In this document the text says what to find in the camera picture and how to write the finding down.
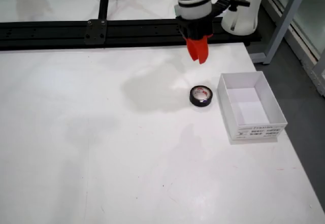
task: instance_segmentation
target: white box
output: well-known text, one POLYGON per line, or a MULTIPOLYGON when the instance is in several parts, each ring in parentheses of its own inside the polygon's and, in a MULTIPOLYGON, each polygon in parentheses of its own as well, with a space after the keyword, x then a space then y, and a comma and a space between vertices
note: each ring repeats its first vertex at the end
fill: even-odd
POLYGON ((277 138, 287 125, 263 72, 222 74, 217 92, 233 140, 277 138))

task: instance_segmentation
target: gray floor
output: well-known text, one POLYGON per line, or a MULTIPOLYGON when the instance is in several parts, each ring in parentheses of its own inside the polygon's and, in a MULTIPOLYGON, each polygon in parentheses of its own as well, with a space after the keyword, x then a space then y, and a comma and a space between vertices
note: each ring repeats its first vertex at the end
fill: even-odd
MULTIPOLYGON (((263 8, 259 22, 264 24, 260 33, 269 38, 275 25, 263 8)), ((285 41, 270 65, 255 67, 264 72, 283 110, 288 136, 325 210, 325 98, 318 94, 285 41)))

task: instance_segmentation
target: metal frame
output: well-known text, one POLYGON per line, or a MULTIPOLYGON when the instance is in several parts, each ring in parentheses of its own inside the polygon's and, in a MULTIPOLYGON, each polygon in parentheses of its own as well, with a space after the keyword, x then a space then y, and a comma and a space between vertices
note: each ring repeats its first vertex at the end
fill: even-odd
POLYGON ((280 20, 277 22, 277 27, 271 37, 270 42, 266 46, 265 50, 258 55, 251 54, 251 58, 254 63, 263 63, 265 65, 271 63, 271 60, 273 59, 275 52, 279 48, 281 41, 285 36, 285 33, 290 27, 290 23, 292 22, 295 13, 297 12, 301 2, 302 0, 289 0, 280 20))
MULTIPOLYGON (((281 10, 278 9, 272 0, 263 0, 262 3, 272 20, 279 25, 280 20, 283 19, 284 12, 281 15, 281 10)), ((284 38, 292 48, 297 58, 301 61, 302 67, 314 83, 317 91, 320 93, 320 95, 325 96, 325 51, 321 54, 320 59, 317 61, 315 55, 311 53, 309 48, 306 46, 296 30, 291 27, 291 25, 287 31, 284 30, 284 38)))
MULTIPOLYGON (((109 0, 100 0, 99 17, 88 21, 0 23, 0 50, 149 47, 186 45, 176 19, 107 21, 109 0)), ((213 20, 210 44, 249 45, 259 33, 234 36, 213 20)))

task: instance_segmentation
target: black bracket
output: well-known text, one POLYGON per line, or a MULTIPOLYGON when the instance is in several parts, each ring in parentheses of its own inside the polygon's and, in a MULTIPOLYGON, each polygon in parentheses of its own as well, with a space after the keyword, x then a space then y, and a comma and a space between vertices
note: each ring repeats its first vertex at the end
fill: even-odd
POLYGON ((90 19, 87 22, 85 44, 103 45, 106 40, 107 20, 90 19))

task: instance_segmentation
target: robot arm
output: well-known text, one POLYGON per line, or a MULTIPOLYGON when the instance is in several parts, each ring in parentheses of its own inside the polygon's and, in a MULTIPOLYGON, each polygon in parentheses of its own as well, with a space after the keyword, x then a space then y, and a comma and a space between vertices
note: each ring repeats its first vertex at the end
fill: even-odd
POLYGON ((249 7, 250 3, 244 0, 218 0, 215 4, 211 0, 178 0, 176 19, 193 60, 198 59, 203 64, 208 58, 208 38, 213 35, 213 18, 229 7, 236 11, 237 6, 249 7))

